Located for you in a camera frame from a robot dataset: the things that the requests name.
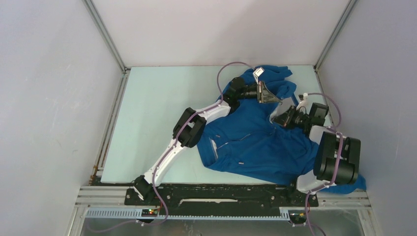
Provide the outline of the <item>blue zip-up jacket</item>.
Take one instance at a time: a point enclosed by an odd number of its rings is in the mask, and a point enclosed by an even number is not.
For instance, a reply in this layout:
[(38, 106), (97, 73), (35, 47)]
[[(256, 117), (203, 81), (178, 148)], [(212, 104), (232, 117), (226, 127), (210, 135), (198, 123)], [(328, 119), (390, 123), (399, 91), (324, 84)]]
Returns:
[(197, 143), (204, 167), (278, 185), (290, 185), (312, 171), (323, 152), (299, 128), (272, 121), (277, 103), (238, 99), (229, 115), (207, 123)]

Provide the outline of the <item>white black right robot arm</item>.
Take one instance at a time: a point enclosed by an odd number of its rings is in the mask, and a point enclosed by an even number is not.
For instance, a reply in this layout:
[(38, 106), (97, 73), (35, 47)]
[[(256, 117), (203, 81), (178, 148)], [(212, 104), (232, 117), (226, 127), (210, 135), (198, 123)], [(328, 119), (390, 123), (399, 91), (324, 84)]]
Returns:
[(291, 205), (298, 206), (306, 194), (321, 190), (348, 194), (366, 189), (366, 181), (359, 174), (361, 141), (325, 126), (328, 111), (328, 106), (320, 103), (313, 103), (309, 113), (292, 105), (271, 119), (282, 128), (299, 129), (317, 147), (312, 170), (297, 177), (295, 187), (286, 192)]

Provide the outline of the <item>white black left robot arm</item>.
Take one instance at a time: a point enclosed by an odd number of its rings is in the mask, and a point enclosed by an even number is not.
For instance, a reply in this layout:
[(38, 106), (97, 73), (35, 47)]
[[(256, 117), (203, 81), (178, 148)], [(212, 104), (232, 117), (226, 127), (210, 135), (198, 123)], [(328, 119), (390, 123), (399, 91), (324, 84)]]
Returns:
[(172, 165), (176, 156), (184, 149), (194, 147), (210, 122), (235, 112), (242, 99), (255, 99), (258, 103), (280, 103), (282, 101), (270, 91), (265, 82), (255, 79), (246, 85), (242, 77), (235, 77), (225, 93), (214, 104), (202, 109), (187, 108), (173, 128), (173, 138), (155, 164), (133, 182), (136, 198), (144, 205), (153, 203), (156, 187)]

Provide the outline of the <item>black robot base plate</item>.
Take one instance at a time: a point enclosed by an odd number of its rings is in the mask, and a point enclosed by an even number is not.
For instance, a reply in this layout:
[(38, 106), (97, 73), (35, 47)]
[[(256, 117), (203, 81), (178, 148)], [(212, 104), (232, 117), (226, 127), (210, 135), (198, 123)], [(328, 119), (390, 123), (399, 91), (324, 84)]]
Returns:
[(294, 187), (274, 184), (162, 184), (159, 195), (143, 202), (132, 187), (125, 194), (124, 204), (136, 207), (162, 207), (159, 214), (191, 214), (197, 216), (279, 216), (286, 208), (304, 210), (318, 207), (316, 195), (309, 197)]

